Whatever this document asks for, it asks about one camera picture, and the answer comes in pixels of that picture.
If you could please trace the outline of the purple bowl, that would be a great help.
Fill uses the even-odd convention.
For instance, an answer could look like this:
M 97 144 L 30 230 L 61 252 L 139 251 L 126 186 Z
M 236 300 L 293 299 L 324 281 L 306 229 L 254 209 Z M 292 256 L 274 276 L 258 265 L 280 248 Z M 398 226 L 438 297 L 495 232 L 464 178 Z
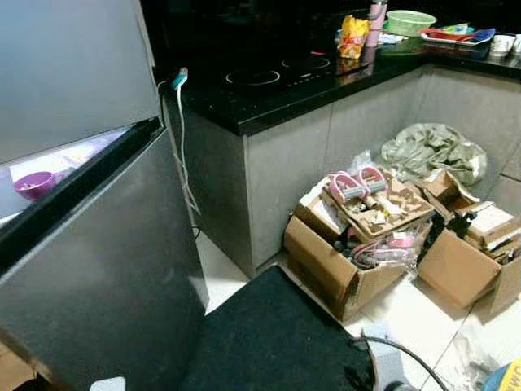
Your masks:
M 15 180 L 12 187 L 19 196 L 29 201 L 37 201 L 51 192 L 58 181 L 56 173 L 40 171 Z

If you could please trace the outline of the silver freezer door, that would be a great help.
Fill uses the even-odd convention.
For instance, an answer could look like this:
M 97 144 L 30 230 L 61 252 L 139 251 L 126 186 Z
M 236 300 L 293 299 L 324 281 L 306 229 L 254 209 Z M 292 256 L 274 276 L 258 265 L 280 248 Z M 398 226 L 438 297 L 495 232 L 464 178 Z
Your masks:
M 0 164 L 159 111 L 138 0 L 0 0 Z

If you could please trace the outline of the green plastic bowl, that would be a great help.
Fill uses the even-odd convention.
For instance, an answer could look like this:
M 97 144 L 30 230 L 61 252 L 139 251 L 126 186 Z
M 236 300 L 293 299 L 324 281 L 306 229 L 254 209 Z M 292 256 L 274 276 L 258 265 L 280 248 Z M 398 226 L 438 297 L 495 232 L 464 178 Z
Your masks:
M 438 21 L 435 16 L 420 11 L 393 10 L 386 16 L 387 33 L 403 37 L 419 37 L 420 30 L 429 29 Z

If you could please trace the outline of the grey kitchen base cabinet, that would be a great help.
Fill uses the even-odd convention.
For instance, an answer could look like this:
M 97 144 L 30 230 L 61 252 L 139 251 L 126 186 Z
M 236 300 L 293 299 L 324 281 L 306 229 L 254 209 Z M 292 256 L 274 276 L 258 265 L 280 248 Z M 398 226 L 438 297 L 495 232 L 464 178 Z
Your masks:
M 201 230 L 248 275 L 282 249 L 290 212 L 326 173 L 416 123 L 453 127 L 488 154 L 473 195 L 518 211 L 521 83 L 427 64 L 372 88 L 320 105 L 254 135 L 237 135 L 193 109 L 171 108 L 185 125 L 187 181 Z

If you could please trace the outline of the cardboard box with papers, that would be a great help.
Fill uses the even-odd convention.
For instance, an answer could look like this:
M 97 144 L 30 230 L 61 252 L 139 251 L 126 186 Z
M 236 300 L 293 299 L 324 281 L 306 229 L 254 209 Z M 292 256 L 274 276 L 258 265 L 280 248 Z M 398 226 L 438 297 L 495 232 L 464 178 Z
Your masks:
M 521 293 L 518 218 L 492 202 L 465 206 L 462 209 L 474 208 L 477 217 L 466 238 L 459 239 L 445 228 L 453 211 L 431 191 L 424 191 L 424 196 L 444 219 L 444 228 L 419 262 L 421 279 L 459 308 L 490 294 L 488 312 L 495 315 L 517 301 Z

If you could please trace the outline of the large cardboard box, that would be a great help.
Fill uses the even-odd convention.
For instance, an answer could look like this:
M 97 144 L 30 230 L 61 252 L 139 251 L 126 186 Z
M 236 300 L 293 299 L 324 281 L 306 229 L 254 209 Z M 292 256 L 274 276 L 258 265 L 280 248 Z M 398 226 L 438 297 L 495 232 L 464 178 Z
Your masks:
M 338 320 L 349 320 L 373 299 L 397 283 L 409 269 L 383 266 L 362 269 L 351 261 L 361 236 L 346 222 L 336 222 L 334 205 L 326 201 L 320 180 L 295 205 L 283 245 L 289 253 L 289 269 L 319 297 Z

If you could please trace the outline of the cardboard tray of scraps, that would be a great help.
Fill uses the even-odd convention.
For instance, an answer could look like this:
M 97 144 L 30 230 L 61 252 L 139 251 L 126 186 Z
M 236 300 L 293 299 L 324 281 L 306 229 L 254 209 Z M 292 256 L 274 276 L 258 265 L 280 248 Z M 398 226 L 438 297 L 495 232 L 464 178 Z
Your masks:
M 365 199 L 352 199 L 347 204 L 336 204 L 326 190 L 326 197 L 334 202 L 338 217 L 364 239 L 383 237 L 388 232 L 401 230 L 405 225 L 428 218 L 433 206 L 422 197 L 420 190 L 413 185 L 399 182 L 383 169 L 387 178 L 387 189 L 370 195 Z

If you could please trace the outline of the pink white striped item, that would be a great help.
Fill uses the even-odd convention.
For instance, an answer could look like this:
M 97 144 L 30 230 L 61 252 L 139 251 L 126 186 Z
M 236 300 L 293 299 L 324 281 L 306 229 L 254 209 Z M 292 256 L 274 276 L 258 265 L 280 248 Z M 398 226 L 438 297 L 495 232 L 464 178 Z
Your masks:
M 365 199 L 387 189 L 387 178 L 379 168 L 364 166 L 357 172 L 339 171 L 327 174 L 325 190 L 336 204 L 347 204 L 352 199 Z

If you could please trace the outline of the clear bag with pink contents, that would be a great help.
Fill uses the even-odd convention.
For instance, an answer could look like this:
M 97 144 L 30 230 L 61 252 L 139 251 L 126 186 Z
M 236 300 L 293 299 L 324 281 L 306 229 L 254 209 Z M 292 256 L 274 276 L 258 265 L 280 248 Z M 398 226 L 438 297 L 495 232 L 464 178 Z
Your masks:
M 362 269 L 403 266 L 414 269 L 419 263 L 423 245 L 431 230 L 429 221 L 409 224 L 401 231 L 361 244 L 351 250 L 351 261 Z

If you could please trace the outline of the yellow snack bag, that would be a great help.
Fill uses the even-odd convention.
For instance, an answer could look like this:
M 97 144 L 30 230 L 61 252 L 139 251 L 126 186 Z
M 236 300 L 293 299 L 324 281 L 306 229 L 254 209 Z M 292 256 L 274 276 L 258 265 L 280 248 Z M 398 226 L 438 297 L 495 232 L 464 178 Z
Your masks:
M 342 57 L 342 59 L 360 59 L 369 30 L 370 22 L 368 19 L 346 15 L 342 21 L 338 46 L 336 46 L 339 57 Z

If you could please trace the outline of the black floor mat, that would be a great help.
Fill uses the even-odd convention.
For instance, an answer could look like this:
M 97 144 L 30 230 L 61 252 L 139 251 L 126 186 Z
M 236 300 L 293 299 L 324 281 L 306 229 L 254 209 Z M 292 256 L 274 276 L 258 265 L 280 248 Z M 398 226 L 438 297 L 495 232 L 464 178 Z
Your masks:
M 370 351 L 273 266 L 204 316 L 180 391 L 374 391 Z

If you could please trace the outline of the tray with colourful utensils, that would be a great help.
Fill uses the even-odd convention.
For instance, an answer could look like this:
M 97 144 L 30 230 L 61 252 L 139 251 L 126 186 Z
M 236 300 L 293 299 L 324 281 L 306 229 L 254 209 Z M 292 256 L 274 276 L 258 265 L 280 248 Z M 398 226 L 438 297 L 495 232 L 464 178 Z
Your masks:
M 495 37 L 496 29 L 421 29 L 419 36 L 427 42 L 447 42 L 451 45 L 473 47 Z

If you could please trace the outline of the crumpled clear plastic wrap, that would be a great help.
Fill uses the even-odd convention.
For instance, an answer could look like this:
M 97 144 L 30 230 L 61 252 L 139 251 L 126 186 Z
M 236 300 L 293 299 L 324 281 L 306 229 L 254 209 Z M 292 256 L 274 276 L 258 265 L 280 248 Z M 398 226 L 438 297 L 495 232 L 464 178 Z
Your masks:
M 483 341 L 468 328 L 453 337 L 446 354 L 448 373 L 444 380 L 455 391 L 480 391 L 493 373 L 505 365 L 485 350 Z

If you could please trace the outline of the black clamp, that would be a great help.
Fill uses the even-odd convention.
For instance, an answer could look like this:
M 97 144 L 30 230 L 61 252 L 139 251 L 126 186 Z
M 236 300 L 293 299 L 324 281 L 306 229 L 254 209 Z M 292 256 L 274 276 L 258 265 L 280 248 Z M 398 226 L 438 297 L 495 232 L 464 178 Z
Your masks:
M 465 239 L 466 233 L 469 231 L 476 217 L 477 212 L 474 208 L 453 211 L 445 220 L 445 228 L 447 231 L 453 232 L 459 239 Z

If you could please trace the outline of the silver fridge door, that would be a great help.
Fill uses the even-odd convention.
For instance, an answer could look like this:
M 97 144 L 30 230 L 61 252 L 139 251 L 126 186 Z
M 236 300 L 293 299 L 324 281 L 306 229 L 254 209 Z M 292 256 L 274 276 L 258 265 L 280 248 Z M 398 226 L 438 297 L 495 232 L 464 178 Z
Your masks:
M 179 387 L 204 284 L 171 135 L 135 124 L 0 227 L 0 344 L 64 389 Z

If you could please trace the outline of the pink tumbler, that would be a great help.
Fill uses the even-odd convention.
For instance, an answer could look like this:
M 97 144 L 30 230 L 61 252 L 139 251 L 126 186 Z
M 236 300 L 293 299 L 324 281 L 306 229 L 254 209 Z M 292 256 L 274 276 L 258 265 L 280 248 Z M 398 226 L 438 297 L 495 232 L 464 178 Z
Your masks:
M 371 0 L 369 9 L 369 31 L 365 48 L 376 47 L 379 44 L 381 31 L 386 22 L 387 0 Z

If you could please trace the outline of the black kitchen countertop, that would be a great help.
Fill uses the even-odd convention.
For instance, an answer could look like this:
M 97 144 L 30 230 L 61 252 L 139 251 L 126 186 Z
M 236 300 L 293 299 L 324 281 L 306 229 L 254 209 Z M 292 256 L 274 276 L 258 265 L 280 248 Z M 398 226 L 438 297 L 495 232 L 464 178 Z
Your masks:
M 253 59 L 221 59 L 219 63 L 189 71 L 182 102 L 195 114 L 232 134 L 254 135 L 423 66 L 502 76 L 507 81 L 520 81 L 521 78 L 520 55 L 491 56 L 488 42 L 466 47 L 414 37 L 395 45 L 380 45 L 375 53 L 360 59 L 342 59 L 335 53 L 327 54 L 336 59 L 335 76 L 279 90 L 240 90 L 225 86 L 219 78 L 257 60 L 305 55 L 304 52 L 284 52 Z

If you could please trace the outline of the black induction hob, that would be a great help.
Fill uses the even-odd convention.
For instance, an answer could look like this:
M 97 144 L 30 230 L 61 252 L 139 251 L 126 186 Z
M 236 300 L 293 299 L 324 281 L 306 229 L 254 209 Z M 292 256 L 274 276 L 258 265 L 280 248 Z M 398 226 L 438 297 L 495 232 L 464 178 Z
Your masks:
M 336 59 L 310 52 L 284 55 L 234 68 L 219 78 L 225 86 L 240 90 L 279 90 L 336 75 Z

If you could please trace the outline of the olive green crumpled cloth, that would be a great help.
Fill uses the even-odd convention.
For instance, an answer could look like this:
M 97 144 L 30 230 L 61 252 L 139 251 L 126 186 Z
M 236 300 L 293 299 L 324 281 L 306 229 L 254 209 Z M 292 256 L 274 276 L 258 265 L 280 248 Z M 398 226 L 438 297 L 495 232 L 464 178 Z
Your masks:
M 464 186 L 488 174 L 488 154 L 464 134 L 441 123 L 414 123 L 380 148 L 380 159 L 407 178 L 427 178 L 443 169 Z

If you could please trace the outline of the yellow blue object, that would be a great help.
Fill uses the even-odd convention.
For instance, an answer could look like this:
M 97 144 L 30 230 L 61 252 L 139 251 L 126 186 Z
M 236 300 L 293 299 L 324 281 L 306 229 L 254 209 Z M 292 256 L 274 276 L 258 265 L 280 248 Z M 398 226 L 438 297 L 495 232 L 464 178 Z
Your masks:
M 521 360 L 494 370 L 485 379 L 481 391 L 521 391 Z

